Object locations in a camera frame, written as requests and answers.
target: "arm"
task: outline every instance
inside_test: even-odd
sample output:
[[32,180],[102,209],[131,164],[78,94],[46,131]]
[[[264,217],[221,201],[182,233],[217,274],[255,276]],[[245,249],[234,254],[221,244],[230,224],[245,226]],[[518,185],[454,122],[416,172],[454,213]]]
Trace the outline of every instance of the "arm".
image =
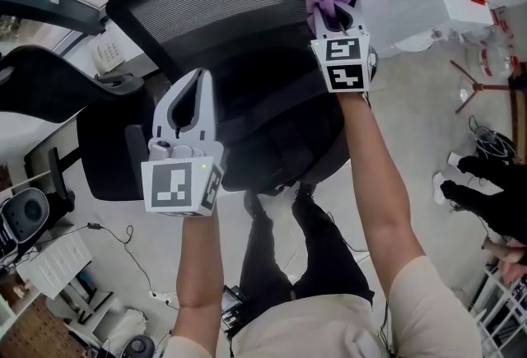
[[525,248],[507,247],[493,243],[488,237],[483,241],[482,249],[487,249],[500,260],[506,263],[518,263],[525,255]]
[[339,95],[353,187],[371,261],[389,301],[398,356],[481,357],[476,324],[445,287],[410,222],[403,180],[370,108],[358,95]]
[[183,221],[177,293],[180,311],[172,335],[197,342],[215,356],[223,295],[216,210],[211,217],[185,217]]
[[410,223],[408,193],[366,102],[338,95],[343,110],[357,208],[371,261],[386,297],[399,271],[424,255]]

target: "speaker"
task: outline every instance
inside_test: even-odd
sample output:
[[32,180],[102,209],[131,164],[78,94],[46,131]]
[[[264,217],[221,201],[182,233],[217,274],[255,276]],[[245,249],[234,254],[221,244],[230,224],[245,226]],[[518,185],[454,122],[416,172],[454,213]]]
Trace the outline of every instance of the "speaker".
[[1,216],[12,238],[21,244],[31,238],[48,219],[48,199],[37,188],[28,188],[4,204]]

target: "white sneaker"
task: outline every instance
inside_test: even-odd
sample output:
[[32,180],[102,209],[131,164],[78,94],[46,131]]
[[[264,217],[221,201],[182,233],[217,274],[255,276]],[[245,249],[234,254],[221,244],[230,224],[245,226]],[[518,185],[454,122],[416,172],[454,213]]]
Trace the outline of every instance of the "white sneaker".
[[441,185],[446,181],[446,178],[441,172],[435,174],[431,179],[431,186],[434,190],[434,202],[437,204],[443,204],[445,202],[445,195],[441,191]]
[[450,166],[454,166],[457,170],[459,169],[458,168],[458,164],[459,164],[459,161],[463,159],[462,156],[458,155],[457,153],[454,153],[453,151],[448,155],[448,159],[447,159],[447,162],[448,162],[448,165]]

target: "black office chair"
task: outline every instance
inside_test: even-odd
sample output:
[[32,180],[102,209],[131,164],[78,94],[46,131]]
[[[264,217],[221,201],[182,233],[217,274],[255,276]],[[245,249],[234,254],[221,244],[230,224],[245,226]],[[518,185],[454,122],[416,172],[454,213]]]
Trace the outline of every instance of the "black office chair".
[[107,76],[102,81],[47,49],[21,46],[0,60],[0,110],[52,123],[63,123],[78,113],[78,151],[62,160],[56,151],[49,156],[58,194],[68,195],[57,173],[80,157],[95,198],[138,200],[142,191],[136,184],[125,128],[141,125],[148,140],[154,104],[140,78]]
[[172,82],[196,67],[212,72],[225,189],[316,184],[347,160],[305,0],[109,0],[106,12]]

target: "floor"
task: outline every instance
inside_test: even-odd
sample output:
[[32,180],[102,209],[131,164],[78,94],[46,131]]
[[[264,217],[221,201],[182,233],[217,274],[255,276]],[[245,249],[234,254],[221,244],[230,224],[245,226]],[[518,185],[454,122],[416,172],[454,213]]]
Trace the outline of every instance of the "floor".
[[[462,114],[456,115],[459,89],[468,86],[449,64],[451,58],[463,62],[462,49],[436,44],[425,52],[382,60],[373,82],[371,105],[407,185],[417,237],[445,284],[469,304],[487,260],[480,249],[485,230],[476,216],[467,212],[451,213],[450,205],[435,204],[431,177],[445,167],[450,151],[462,154],[473,151],[469,115],[474,114],[480,123],[510,136],[511,109],[506,92],[487,92],[478,95]],[[74,124],[55,136],[51,143],[59,147],[61,156],[72,150],[77,143]],[[468,178],[463,179],[452,170],[449,173],[459,181],[468,182]],[[121,237],[125,236],[127,225],[133,225],[135,232],[129,249],[148,273],[154,290],[174,291],[180,260],[181,221],[148,215],[140,202],[95,200],[80,161],[64,177],[67,186],[77,195],[76,210],[70,220],[78,225],[96,221]],[[276,198],[263,198],[263,204],[275,222],[277,262],[291,279],[296,279],[305,271],[306,253],[300,228],[291,215],[293,196],[294,189],[291,189]],[[355,249],[365,247],[349,164],[319,185],[315,201],[333,214]],[[243,193],[223,195],[218,205],[225,281],[227,285],[235,285],[239,282],[250,218],[243,208]],[[147,331],[155,340],[161,339],[172,328],[176,312],[149,297],[147,280],[111,235],[90,230],[83,230],[81,234],[93,255],[88,271],[97,285],[114,291],[128,307],[143,311],[149,318]],[[375,291],[374,314],[380,325],[385,298],[367,254],[357,254],[357,260]],[[227,356],[224,340],[219,348],[219,356]]]

